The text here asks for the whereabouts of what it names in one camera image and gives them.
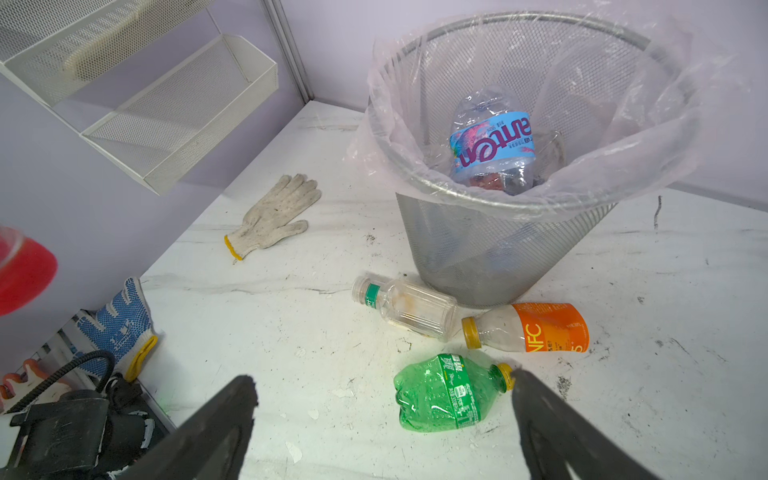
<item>red plastic object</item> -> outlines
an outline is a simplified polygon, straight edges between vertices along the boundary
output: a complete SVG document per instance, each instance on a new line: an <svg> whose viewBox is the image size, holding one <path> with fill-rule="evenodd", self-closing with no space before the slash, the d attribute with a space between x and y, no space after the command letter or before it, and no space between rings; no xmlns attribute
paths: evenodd
<svg viewBox="0 0 768 480"><path fill-rule="evenodd" d="M18 230L0 225L0 316L22 308L56 276L54 254Z"/></svg>

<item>blue dotted glove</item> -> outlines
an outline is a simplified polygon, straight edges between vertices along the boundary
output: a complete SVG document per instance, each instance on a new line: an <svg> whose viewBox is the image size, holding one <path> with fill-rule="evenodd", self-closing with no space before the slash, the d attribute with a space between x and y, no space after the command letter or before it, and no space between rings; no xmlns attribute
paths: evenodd
<svg viewBox="0 0 768 480"><path fill-rule="evenodd" d="M123 290L110 303L96 313L80 310L76 318L78 330L88 338L93 349L111 352L116 361L114 371L123 374L129 382L134 380L144 358L157 343L139 280L135 277L125 280ZM101 378L106 365L87 362L82 369Z"/></svg>

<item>metal rim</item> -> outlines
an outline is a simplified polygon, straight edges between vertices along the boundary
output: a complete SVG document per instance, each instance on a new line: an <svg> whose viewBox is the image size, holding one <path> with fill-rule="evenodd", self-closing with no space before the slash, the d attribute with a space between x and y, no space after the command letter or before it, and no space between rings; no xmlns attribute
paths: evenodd
<svg viewBox="0 0 768 480"><path fill-rule="evenodd" d="M447 35L452 31L461 30L463 28L509 21L560 22L572 25L580 25L584 26L585 28L590 28L592 30L605 33L606 35L619 38L620 40L627 42L629 45L632 45L641 51L646 51L646 49L651 44L651 40L649 38L646 38L643 35L636 33L635 31L621 27L620 25L616 25L612 22L606 22L604 20L591 18L585 15L573 15L557 12L503 12L490 15L478 15L431 30L426 35L426 41L434 40L435 38L442 37L443 35ZM421 43L421 38L417 38L416 40L411 41L397 53L396 58L392 58L391 63L400 62L404 57L416 50ZM676 61L672 59L672 57L663 48L654 46L653 50L649 51L648 54L651 58L658 62L670 76L677 76L682 71ZM387 64L383 66L386 74L389 73L389 63L390 62L387 62ZM687 104L695 92L693 83L690 81L682 81L680 83L680 89L684 94L684 103ZM377 118L376 109L370 108L369 111L371 113L371 121L375 121L378 124L381 124ZM687 135L681 138L680 142L678 142L681 148L685 148L693 140L697 131L697 126L697 119L695 117L691 118L690 127L685 130ZM468 207L475 210L477 210L477 207L483 207L483 210L486 212L490 210L502 216L508 216L510 214L538 216L549 213L552 210L552 205L550 204L517 204L513 200L514 197L510 197L511 202L509 203L486 200L469 192L454 191L445 185L441 185L440 183L436 183L422 177L414 177L413 175L407 173L408 170L406 166L409 164L409 162L401 154L391 148L389 143L384 141L382 138L377 137L376 141L387 158L392 162L392 164L404 173L402 178L406 180L411 186L424 194L450 200L452 204L458 204L463 207ZM626 195L621 192L604 194L600 197L591 197L586 200L580 197L573 197L572 199L558 202L557 207L558 210L563 212L591 210L595 207L615 204L618 201L623 200L625 197Z"/></svg>

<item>wire mesh shelf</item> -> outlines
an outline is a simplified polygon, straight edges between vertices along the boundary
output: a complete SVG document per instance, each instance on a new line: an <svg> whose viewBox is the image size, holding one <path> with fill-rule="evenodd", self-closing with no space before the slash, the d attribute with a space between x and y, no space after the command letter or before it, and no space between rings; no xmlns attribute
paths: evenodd
<svg viewBox="0 0 768 480"><path fill-rule="evenodd" d="M0 71L52 106L213 0L0 0Z"/></svg>
<svg viewBox="0 0 768 480"><path fill-rule="evenodd" d="M221 35L82 135L163 194L276 90L276 63Z"/></svg>

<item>green label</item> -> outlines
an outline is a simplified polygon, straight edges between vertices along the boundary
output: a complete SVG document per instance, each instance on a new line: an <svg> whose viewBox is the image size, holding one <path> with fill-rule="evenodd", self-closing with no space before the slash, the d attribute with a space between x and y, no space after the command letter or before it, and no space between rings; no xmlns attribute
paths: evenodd
<svg viewBox="0 0 768 480"><path fill-rule="evenodd" d="M366 305L376 308L376 296L379 295L379 286L373 283L368 285L366 290Z"/></svg>
<svg viewBox="0 0 768 480"><path fill-rule="evenodd" d="M445 379L445 387L451 398L453 417L456 419L456 428L469 427L480 421L475 394L469 383L469 375L464 367L463 358L458 355L443 353L437 356L440 359L442 377Z"/></svg>

